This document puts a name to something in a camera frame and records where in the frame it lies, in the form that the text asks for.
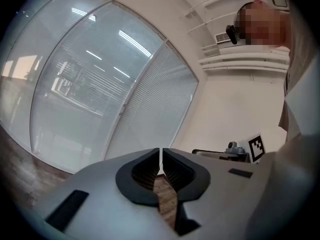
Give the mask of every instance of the white wall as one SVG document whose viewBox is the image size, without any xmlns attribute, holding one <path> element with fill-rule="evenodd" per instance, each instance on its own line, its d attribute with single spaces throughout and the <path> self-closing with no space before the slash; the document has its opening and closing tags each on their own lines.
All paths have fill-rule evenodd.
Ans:
<svg viewBox="0 0 320 240">
<path fill-rule="evenodd" d="M 253 0 L 219 0 L 207 7 L 205 7 L 202 3 L 208 0 L 187 0 L 187 1 L 191 4 L 192 7 L 195 7 L 194 9 L 196 13 L 200 16 L 203 22 L 208 22 L 211 19 L 224 16 L 219 20 L 215 20 L 206 26 L 200 27 L 199 29 L 197 29 L 191 34 L 191 35 L 195 35 L 195 32 L 197 32 L 199 35 L 200 34 L 204 35 L 205 34 L 204 30 L 208 29 L 213 35 L 215 35 L 215 34 L 225 32 L 226 26 L 233 24 L 235 14 L 231 14 L 228 16 L 225 16 L 225 15 L 230 14 L 232 12 L 237 12 L 241 6 L 243 6 L 245 3 L 252 2 Z M 190 14 L 188 14 L 187 18 L 189 19 L 190 22 L 195 22 L 198 20 L 195 17 L 190 16 Z"/>
<path fill-rule="evenodd" d="M 284 75 L 214 74 L 203 95 L 185 138 L 177 148 L 225 151 L 230 141 L 261 133 L 266 152 L 277 151 L 286 132 L 278 127 L 284 102 Z"/>
</svg>

